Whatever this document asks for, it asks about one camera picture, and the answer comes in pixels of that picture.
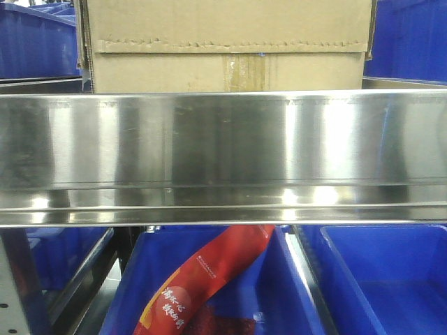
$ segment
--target cardboard box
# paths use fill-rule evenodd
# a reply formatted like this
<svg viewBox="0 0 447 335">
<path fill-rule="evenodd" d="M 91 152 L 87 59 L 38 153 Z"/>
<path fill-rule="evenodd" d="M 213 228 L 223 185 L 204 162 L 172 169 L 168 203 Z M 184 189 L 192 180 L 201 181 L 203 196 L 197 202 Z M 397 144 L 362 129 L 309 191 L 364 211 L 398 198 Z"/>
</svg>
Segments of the cardboard box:
<svg viewBox="0 0 447 335">
<path fill-rule="evenodd" d="M 79 0 L 96 93 L 361 88 L 373 0 Z"/>
</svg>

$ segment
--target plastic bin rim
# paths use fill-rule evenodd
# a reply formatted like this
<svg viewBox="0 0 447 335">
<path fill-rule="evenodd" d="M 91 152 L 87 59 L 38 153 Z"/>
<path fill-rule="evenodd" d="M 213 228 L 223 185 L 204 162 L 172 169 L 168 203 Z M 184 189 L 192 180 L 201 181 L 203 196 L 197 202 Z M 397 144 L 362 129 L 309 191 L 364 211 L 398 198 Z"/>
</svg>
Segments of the plastic bin rim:
<svg viewBox="0 0 447 335">
<path fill-rule="evenodd" d="M 443 225 L 438 225 L 438 224 L 416 224 L 416 225 L 328 225 L 325 227 L 321 227 L 321 234 L 324 237 L 327 237 L 328 239 L 330 239 L 330 237 L 328 236 L 327 231 L 328 230 L 332 230 L 332 229 L 339 229 L 339 228 L 372 228 L 372 229 L 379 229 L 379 228 L 393 228 L 393 229 L 417 229 L 417 228 L 430 228 L 430 229 L 441 229 L 441 230 L 445 230 L 447 231 L 447 227 L 443 226 Z"/>
<path fill-rule="evenodd" d="M 41 17 L 41 18 L 46 19 L 46 20 L 52 20 L 52 21 L 55 21 L 55 22 L 67 24 L 67 25 L 72 26 L 72 27 L 76 27 L 76 23 L 75 22 L 67 20 L 67 19 L 64 19 L 63 17 L 58 17 L 58 16 L 53 15 L 53 14 L 40 12 L 39 10 L 32 9 L 32 8 L 22 7 L 22 6 L 19 6 L 19 5 L 15 5 L 13 3 L 0 2 L 0 12 L 3 11 L 3 10 L 4 11 L 9 11 L 9 12 L 23 13 L 23 14 L 30 15 L 30 16 Z"/>
<path fill-rule="evenodd" d="M 365 293 L 363 293 L 363 290 L 358 285 L 357 280 L 355 279 L 354 275 L 352 274 L 351 270 L 349 269 L 348 265 L 344 261 L 344 258 L 342 254 L 338 251 L 338 248 L 335 246 L 334 242 L 330 238 L 328 234 L 328 230 L 333 229 L 342 229 L 342 228 L 395 228 L 395 229 L 402 229 L 402 228 L 433 228 L 433 229 L 439 229 L 447 231 L 447 227 L 444 227 L 442 225 L 331 225 L 327 227 L 320 228 L 321 236 L 324 238 L 325 242 L 328 244 L 329 249 L 333 252 L 333 255 L 335 257 L 336 262 L 338 265 L 343 269 L 346 276 L 348 277 L 349 285 L 353 288 L 353 291 L 355 292 L 357 298 L 360 300 L 360 304 L 363 306 L 367 317 L 369 318 L 369 321 L 371 321 L 372 326 L 375 328 L 377 334 L 387 334 L 385 329 L 383 328 L 382 322 L 377 317 L 376 313 L 374 312 L 374 309 L 372 308 L 371 304 L 369 303 L 368 299 L 365 296 Z"/>
</svg>

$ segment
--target box flap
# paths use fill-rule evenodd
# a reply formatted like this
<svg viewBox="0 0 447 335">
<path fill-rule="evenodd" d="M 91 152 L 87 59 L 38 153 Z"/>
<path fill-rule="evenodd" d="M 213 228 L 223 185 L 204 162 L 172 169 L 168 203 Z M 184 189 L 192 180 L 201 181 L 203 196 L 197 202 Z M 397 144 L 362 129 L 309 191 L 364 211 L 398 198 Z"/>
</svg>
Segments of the box flap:
<svg viewBox="0 0 447 335">
<path fill-rule="evenodd" d="M 372 0 L 90 0 L 88 12 L 99 53 L 366 52 Z"/>
</svg>

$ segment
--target blue storage bin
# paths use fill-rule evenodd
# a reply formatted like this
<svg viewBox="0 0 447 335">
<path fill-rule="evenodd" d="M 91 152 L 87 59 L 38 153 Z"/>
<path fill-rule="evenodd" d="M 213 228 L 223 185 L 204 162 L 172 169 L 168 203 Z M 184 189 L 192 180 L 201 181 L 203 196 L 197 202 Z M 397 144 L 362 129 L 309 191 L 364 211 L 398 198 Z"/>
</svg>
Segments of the blue storage bin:
<svg viewBox="0 0 447 335">
<path fill-rule="evenodd" d="M 79 228 L 82 255 L 85 256 L 104 235 L 106 227 L 83 227 Z"/>
<path fill-rule="evenodd" d="M 82 255 L 78 228 L 30 228 L 27 230 L 27 236 L 40 239 L 45 249 L 45 253 L 34 255 L 37 267 L 40 257 L 46 256 L 46 261 L 42 260 L 41 264 L 48 266 L 50 284 L 46 286 L 42 283 L 43 288 L 64 288 L 78 268 Z"/>
<path fill-rule="evenodd" d="M 340 335 L 447 334 L 445 227 L 324 227 L 318 258 Z"/>
<path fill-rule="evenodd" d="M 43 289 L 63 289 L 106 230 L 103 227 L 28 228 L 27 236 Z"/>
<path fill-rule="evenodd" d="M 373 77 L 447 81 L 447 0 L 379 0 Z"/>
<path fill-rule="evenodd" d="M 223 230 L 190 227 L 141 234 L 100 334 L 132 334 L 147 302 L 169 275 Z M 256 320 L 257 335 L 325 333 L 280 228 L 266 252 L 208 304 L 217 315 Z"/>
<path fill-rule="evenodd" d="M 376 30 L 372 44 L 372 60 L 365 63 L 365 74 L 371 77 L 392 77 L 397 38 L 397 16 L 393 0 L 377 3 Z"/>
<path fill-rule="evenodd" d="M 43 5 L 34 5 L 29 8 L 33 8 L 35 10 L 39 10 L 43 13 L 54 14 L 61 10 L 67 9 L 70 7 L 70 2 L 54 2 L 54 3 L 44 3 Z"/>
<path fill-rule="evenodd" d="M 58 5 L 62 7 L 51 9 L 60 12 L 68 8 L 67 4 Z M 1 2 L 0 30 L 0 78 L 80 74 L 72 20 Z"/>
<path fill-rule="evenodd" d="M 36 270 L 41 282 L 41 287 L 46 290 L 51 286 L 51 278 L 49 273 L 49 264 L 46 250 L 40 239 L 28 238 L 29 248 L 36 264 Z"/>
</svg>

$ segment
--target red bag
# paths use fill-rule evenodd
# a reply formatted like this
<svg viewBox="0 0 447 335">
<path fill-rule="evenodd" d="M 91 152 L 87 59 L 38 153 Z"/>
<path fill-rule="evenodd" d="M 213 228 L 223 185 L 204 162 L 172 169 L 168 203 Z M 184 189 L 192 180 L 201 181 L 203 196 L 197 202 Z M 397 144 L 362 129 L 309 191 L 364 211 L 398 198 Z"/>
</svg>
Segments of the red bag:
<svg viewBox="0 0 447 335">
<path fill-rule="evenodd" d="M 234 225 L 194 253 L 151 298 L 133 335 L 177 335 L 194 313 L 265 250 L 273 225 Z"/>
</svg>

